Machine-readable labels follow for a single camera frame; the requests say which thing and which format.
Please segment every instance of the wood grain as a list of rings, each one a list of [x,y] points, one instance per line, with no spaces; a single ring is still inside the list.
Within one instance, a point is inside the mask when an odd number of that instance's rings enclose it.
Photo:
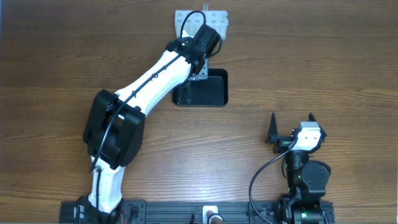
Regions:
[[[57,222],[60,202],[91,190],[81,140],[91,103],[143,74],[175,38],[174,12],[205,1],[3,0],[0,40],[0,222]],[[314,156],[333,174],[337,223],[395,223],[398,160],[397,1],[206,1],[227,10],[210,67],[229,73],[224,108],[178,108],[166,96],[146,121],[125,198],[247,201],[273,158],[264,143],[309,112],[328,133]],[[278,164],[253,197],[287,191]]]

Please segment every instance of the white egg carton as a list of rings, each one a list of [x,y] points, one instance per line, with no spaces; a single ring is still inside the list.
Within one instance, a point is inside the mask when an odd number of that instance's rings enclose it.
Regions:
[[[221,38],[225,40],[228,27],[227,11],[208,11],[207,9],[208,5],[204,4],[202,12],[206,15],[206,25],[215,29],[220,34]],[[177,37],[180,37],[182,22],[190,12],[189,10],[175,11],[174,25]],[[183,29],[190,37],[193,37],[202,24],[203,16],[200,13],[194,13],[187,19]]]

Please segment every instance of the brown wooden surface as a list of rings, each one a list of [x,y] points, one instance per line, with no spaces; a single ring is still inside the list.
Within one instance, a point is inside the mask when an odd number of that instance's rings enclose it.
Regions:
[[[91,190],[81,140],[93,97],[125,87],[175,38],[174,12],[205,1],[3,0],[0,40],[0,222],[57,222],[60,202]],[[333,173],[338,223],[395,223],[398,2],[209,1],[227,10],[210,67],[229,73],[224,108],[179,108],[168,95],[146,121],[125,198],[248,201],[264,143],[314,113],[328,133],[314,158]],[[253,197],[287,191],[280,162]]]

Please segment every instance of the white plastic object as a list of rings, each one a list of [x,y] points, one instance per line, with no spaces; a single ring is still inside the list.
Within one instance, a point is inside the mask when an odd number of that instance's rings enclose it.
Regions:
[[[96,204],[96,191],[97,191],[97,178],[98,172],[97,167],[102,169],[101,176],[99,178],[99,205]],[[118,203],[122,200],[122,180],[124,174],[124,167],[119,166],[115,170],[109,167],[101,158],[96,163],[96,168],[93,171],[93,188],[88,196],[88,200],[94,207],[98,207],[101,212],[110,213],[112,212]]]
[[[138,78],[129,86],[118,90],[120,100],[126,100],[132,91],[136,90],[144,83],[153,73],[157,72],[164,65],[169,63],[178,54],[166,50],[159,61],[150,68],[145,74]],[[127,104],[131,107],[139,106],[141,112],[146,116],[151,109],[175,86],[183,83],[189,76],[191,65],[185,61],[184,57],[178,58],[169,67],[158,74],[157,78],[153,78],[146,84]]]
[[[175,34],[180,37],[182,22],[190,13],[189,10],[175,11],[174,25]],[[208,5],[203,5],[203,13],[206,15],[206,25],[217,30],[223,40],[226,39],[226,30],[228,28],[228,13],[227,11],[208,11]],[[203,24],[203,16],[200,13],[192,14],[185,22],[183,30],[187,32],[190,37],[193,37],[200,26]]]
[[[301,131],[297,136],[297,143],[292,150],[311,151],[318,145],[321,137],[321,128],[317,122],[303,121],[300,123]]]

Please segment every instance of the black metal base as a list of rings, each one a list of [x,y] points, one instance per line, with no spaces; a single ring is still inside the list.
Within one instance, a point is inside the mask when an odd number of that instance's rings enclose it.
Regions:
[[[256,208],[261,214],[273,223],[276,221],[275,207],[276,201],[255,201]],[[60,209],[59,223],[74,223],[73,208],[75,202],[62,202]],[[131,224],[190,224],[192,223],[192,214],[194,215],[194,224],[202,224],[202,208],[205,205],[216,205],[218,213],[224,218],[227,224],[263,224],[266,223],[249,206],[248,202],[146,202],[145,200],[123,200],[122,210],[126,212],[127,222]],[[335,223],[333,213],[333,204],[323,203],[323,209],[328,215],[331,223]],[[85,223],[96,223],[92,219],[85,219]]]
[[[209,68],[206,80],[187,81],[173,89],[177,106],[221,107],[228,102],[228,73],[221,68]]]

